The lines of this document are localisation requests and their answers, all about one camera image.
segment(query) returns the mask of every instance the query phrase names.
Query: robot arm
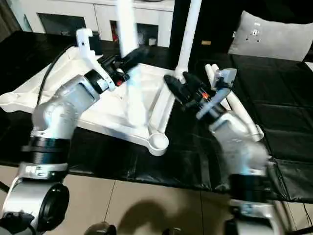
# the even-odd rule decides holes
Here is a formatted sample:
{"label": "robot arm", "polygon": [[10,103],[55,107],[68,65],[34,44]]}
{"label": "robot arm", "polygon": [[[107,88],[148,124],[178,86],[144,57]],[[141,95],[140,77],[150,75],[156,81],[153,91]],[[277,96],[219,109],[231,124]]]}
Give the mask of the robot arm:
{"label": "robot arm", "polygon": [[264,185],[267,150],[253,140],[247,125],[233,111],[226,111],[220,104],[231,91],[236,72],[235,69],[217,71],[212,84],[216,93],[187,72],[183,73],[185,84],[168,75],[164,80],[183,110],[193,111],[197,119],[204,119],[221,146],[234,215],[225,224],[225,234],[278,235],[281,234],[278,220],[273,205],[267,202]]}
{"label": "robot arm", "polygon": [[94,69],[75,76],[35,108],[31,138],[22,149],[26,161],[20,164],[3,204],[0,234],[39,235],[63,221],[69,191],[62,182],[68,173],[70,139],[78,119],[102,92],[127,81],[127,72],[146,53],[146,49],[138,48],[124,58],[101,58]]}

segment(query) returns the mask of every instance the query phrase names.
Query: white bracket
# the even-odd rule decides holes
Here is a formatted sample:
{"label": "white bracket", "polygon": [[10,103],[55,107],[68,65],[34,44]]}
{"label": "white bracket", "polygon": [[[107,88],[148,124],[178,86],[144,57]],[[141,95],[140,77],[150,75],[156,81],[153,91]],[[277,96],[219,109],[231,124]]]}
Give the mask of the white bracket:
{"label": "white bracket", "polygon": [[81,28],[76,31],[77,45],[80,54],[88,67],[95,70],[103,78],[103,80],[98,81],[98,85],[101,89],[104,90],[106,88],[105,83],[107,83],[109,91],[113,91],[115,84],[108,73],[98,63],[94,50],[90,50],[89,37],[92,37],[92,30],[89,28]]}

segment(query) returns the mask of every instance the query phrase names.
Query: white pole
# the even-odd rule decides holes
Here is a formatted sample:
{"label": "white pole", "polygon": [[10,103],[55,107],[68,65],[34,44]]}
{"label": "white pole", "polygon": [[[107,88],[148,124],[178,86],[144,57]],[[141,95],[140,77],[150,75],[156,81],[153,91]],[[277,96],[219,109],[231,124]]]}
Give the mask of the white pole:
{"label": "white pole", "polygon": [[175,69],[175,77],[181,82],[185,82],[182,73],[188,71],[188,63],[192,48],[192,43],[195,37],[197,22],[199,18],[202,0],[191,0],[189,13],[180,49],[178,65]]}
{"label": "white pole", "polygon": [[[125,57],[138,48],[138,32],[134,19],[132,0],[117,0],[117,24],[121,56]],[[128,72],[127,81],[127,118],[130,124],[142,126],[147,122],[147,112],[143,104],[141,91],[141,73],[139,67]]]}

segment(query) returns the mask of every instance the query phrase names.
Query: white cabinet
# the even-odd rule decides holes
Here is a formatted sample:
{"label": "white cabinet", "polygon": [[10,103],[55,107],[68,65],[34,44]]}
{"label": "white cabinet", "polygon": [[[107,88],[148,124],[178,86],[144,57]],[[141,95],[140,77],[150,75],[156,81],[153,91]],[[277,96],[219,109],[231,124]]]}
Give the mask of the white cabinet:
{"label": "white cabinet", "polygon": [[93,4],[58,0],[21,0],[33,32],[73,34],[77,28],[98,31]]}
{"label": "white cabinet", "polygon": [[[74,36],[77,29],[87,27],[99,32],[101,40],[117,40],[116,0],[20,1],[33,32]],[[169,47],[174,4],[175,0],[134,0],[134,14],[141,42]]]}
{"label": "white cabinet", "polygon": [[[117,21],[115,5],[96,4],[95,11],[100,38],[112,41],[113,25]],[[173,20],[172,11],[136,8],[136,4],[134,4],[134,14],[139,36],[141,30],[149,31],[148,34],[150,34],[152,39],[155,38],[157,40],[158,46],[169,47]]]}

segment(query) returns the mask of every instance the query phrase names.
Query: black table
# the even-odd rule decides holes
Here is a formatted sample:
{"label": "black table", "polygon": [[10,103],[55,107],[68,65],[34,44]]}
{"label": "black table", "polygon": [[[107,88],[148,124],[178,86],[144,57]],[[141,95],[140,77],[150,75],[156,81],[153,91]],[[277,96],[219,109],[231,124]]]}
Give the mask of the black table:
{"label": "black table", "polygon": [[[66,36],[16,32],[0,44],[0,94],[10,92],[31,78],[69,43]],[[104,55],[118,53],[118,46],[101,42]],[[153,47],[145,63],[174,69],[175,56],[167,48]],[[203,80],[206,63],[239,70],[235,93],[265,133],[263,143],[272,158],[268,167],[268,196],[296,202],[313,202],[313,73],[304,63],[268,58],[200,53],[190,70]],[[21,146],[32,129],[31,114],[0,109],[0,164],[17,166]],[[178,103],[166,129],[169,148],[161,157],[147,148],[77,128],[69,156],[70,172],[94,177],[158,184],[178,188],[227,191],[220,148],[207,126],[183,113]]]}

